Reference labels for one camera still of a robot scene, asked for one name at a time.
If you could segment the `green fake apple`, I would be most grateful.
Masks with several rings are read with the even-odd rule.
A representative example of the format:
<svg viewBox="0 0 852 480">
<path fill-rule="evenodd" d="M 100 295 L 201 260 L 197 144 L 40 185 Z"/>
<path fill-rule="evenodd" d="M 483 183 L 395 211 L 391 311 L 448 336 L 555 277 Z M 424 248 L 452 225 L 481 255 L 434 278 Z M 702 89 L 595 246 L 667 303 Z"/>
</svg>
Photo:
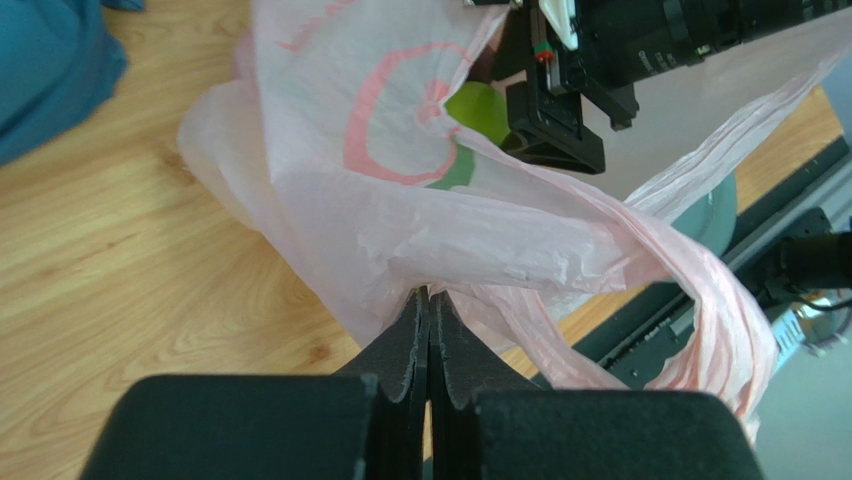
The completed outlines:
<svg viewBox="0 0 852 480">
<path fill-rule="evenodd" d="M 445 103 L 460 124 L 501 146 L 510 135 L 504 96 L 489 84 L 467 81 Z"/>
</svg>

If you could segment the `pink translucent plastic bag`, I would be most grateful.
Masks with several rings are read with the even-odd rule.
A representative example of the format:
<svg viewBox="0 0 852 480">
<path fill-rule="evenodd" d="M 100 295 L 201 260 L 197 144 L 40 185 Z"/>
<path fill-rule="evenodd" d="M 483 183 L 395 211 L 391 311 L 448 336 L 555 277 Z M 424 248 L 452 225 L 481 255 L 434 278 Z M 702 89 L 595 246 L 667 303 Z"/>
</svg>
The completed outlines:
<svg viewBox="0 0 852 480">
<path fill-rule="evenodd" d="M 256 1 L 233 79 L 189 111 L 180 152 L 363 346 L 425 285 L 450 292 L 488 345 L 519 345 L 554 387 L 619 389 L 567 344 L 558 310 L 675 281 L 696 301 L 695 332 L 649 387 L 715 395 L 754 437 L 777 364 L 768 321 L 748 301 L 716 305 L 724 264 L 672 222 L 850 54 L 850 10 L 644 85 L 660 107 L 617 142 L 620 159 L 713 132 L 623 201 L 525 164 L 447 113 L 507 13 Z"/>
</svg>

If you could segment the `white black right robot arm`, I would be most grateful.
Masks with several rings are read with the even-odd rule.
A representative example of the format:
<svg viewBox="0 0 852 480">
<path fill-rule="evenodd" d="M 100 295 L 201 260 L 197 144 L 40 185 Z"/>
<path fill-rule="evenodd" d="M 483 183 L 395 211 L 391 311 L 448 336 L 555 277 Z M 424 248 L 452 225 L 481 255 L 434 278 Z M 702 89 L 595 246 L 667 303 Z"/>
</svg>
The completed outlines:
<svg viewBox="0 0 852 480">
<path fill-rule="evenodd" d="M 848 9 L 845 1 L 516 1 L 491 76 L 507 86 L 501 149 L 532 165 L 605 170 L 602 139 L 585 126 L 587 99 L 614 131 L 631 127 L 637 82 Z"/>
</svg>

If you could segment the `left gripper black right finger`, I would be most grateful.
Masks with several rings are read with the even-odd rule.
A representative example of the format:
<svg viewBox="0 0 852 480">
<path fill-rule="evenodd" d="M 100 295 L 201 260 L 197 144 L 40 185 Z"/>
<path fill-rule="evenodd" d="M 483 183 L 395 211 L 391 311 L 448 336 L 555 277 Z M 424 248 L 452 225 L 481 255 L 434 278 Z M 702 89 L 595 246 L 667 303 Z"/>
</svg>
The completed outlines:
<svg viewBox="0 0 852 480">
<path fill-rule="evenodd" d="M 759 479 L 739 421 L 687 391 L 547 390 L 430 301 L 436 479 Z"/>
</svg>

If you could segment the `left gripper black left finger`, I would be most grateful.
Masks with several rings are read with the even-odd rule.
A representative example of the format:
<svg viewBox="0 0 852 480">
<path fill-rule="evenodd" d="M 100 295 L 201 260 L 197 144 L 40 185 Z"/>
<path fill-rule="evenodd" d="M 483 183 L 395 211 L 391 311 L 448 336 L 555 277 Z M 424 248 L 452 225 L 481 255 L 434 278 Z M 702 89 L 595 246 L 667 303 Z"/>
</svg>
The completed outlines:
<svg viewBox="0 0 852 480">
<path fill-rule="evenodd" d="M 424 289 L 330 375 L 166 374 L 130 387 L 85 479 L 418 479 Z"/>
</svg>

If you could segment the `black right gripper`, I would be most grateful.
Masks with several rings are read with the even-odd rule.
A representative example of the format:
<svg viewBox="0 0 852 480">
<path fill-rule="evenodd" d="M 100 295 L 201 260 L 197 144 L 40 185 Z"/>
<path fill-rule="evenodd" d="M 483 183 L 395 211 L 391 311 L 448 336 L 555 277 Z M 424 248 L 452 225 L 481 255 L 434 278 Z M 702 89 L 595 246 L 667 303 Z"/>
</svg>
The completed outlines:
<svg viewBox="0 0 852 480">
<path fill-rule="evenodd" d="M 613 130 L 624 130 L 639 111 L 634 86 L 612 86 L 582 50 L 564 46 L 537 1 L 509 13 L 491 75 L 506 80 L 520 72 L 525 78 L 505 87 L 510 133 L 500 148 L 531 165 L 603 173 L 603 140 L 585 126 L 582 101 L 602 111 Z"/>
</svg>

